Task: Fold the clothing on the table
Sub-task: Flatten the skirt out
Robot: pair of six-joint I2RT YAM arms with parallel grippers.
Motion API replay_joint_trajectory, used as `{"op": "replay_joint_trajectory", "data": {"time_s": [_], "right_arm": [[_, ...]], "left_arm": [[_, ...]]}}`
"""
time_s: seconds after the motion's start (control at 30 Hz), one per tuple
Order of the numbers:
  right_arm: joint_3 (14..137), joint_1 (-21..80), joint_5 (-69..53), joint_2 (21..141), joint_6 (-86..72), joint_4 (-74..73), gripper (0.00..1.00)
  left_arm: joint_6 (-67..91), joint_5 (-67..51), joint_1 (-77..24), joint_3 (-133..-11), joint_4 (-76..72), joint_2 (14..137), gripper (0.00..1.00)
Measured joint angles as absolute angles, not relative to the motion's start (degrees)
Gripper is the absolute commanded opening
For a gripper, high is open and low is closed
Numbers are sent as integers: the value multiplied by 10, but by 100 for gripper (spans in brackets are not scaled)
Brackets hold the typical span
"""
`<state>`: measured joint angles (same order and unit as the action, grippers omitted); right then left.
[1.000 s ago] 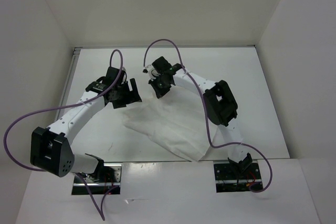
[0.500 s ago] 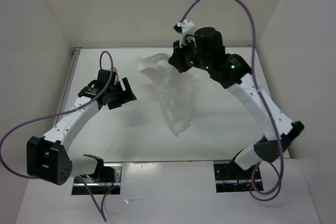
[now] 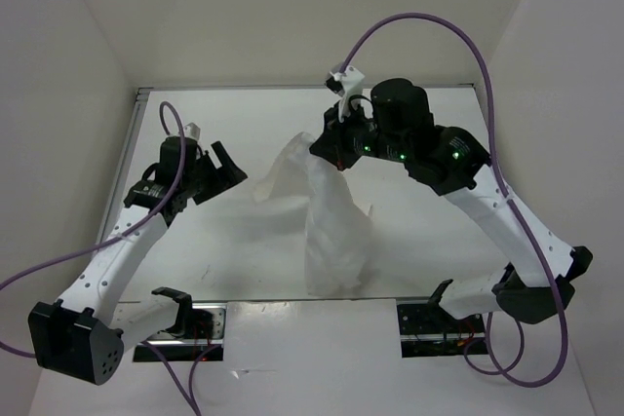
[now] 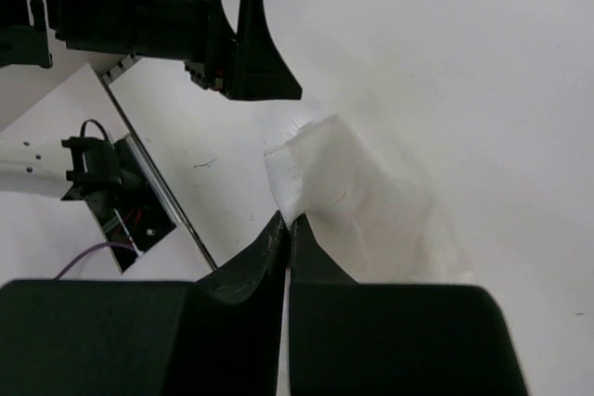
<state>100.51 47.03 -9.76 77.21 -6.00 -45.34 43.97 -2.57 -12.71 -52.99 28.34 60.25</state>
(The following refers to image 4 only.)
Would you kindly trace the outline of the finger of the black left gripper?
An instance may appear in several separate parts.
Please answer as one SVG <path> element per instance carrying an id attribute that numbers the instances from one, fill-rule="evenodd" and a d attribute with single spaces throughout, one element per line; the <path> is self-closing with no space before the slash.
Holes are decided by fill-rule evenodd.
<path id="1" fill-rule="evenodd" d="M 240 0 L 234 55 L 234 98 L 299 100 L 302 87 L 270 34 L 264 0 Z"/>

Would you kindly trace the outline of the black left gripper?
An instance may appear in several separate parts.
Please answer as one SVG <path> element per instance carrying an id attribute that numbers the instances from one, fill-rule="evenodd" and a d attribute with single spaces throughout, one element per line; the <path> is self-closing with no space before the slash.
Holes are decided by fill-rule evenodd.
<path id="1" fill-rule="evenodd" d="M 1 0 L 1 65 L 51 68 L 51 32 L 69 49 L 180 60 L 201 88 L 239 98 L 222 0 Z"/>

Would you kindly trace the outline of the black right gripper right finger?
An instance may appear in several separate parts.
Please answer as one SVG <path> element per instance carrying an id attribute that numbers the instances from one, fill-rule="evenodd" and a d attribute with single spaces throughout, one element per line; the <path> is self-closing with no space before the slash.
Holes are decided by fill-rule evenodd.
<path id="1" fill-rule="evenodd" d="M 294 395 L 524 395 L 502 311 L 482 287 L 361 284 L 291 228 Z"/>

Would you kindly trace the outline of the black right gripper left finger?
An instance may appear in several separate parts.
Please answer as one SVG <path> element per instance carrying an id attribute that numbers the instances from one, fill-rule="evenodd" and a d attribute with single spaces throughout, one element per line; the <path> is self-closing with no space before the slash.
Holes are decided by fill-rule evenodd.
<path id="1" fill-rule="evenodd" d="M 196 282 L 17 280 L 1 290 L 5 395 L 273 395 L 286 266 L 275 214 Z"/>

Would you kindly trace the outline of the white pleated skirt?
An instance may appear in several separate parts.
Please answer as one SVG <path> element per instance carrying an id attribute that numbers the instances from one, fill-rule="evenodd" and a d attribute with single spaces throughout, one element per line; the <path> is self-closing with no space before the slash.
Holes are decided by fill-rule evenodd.
<path id="1" fill-rule="evenodd" d="M 473 280 L 442 203 L 406 152 L 381 160 L 339 115 L 291 130 L 265 152 L 287 226 L 306 216 L 323 250 L 363 283 Z"/>

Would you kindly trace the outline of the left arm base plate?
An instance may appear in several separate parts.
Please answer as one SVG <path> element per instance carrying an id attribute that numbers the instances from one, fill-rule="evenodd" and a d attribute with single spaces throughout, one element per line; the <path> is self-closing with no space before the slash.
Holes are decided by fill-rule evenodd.
<path id="1" fill-rule="evenodd" d="M 128 135 L 114 143 L 123 170 L 123 192 L 96 192 L 85 199 L 110 242 L 124 243 L 131 250 L 111 250 L 121 272 L 149 252 L 176 228 L 138 162 L 133 138 Z"/>

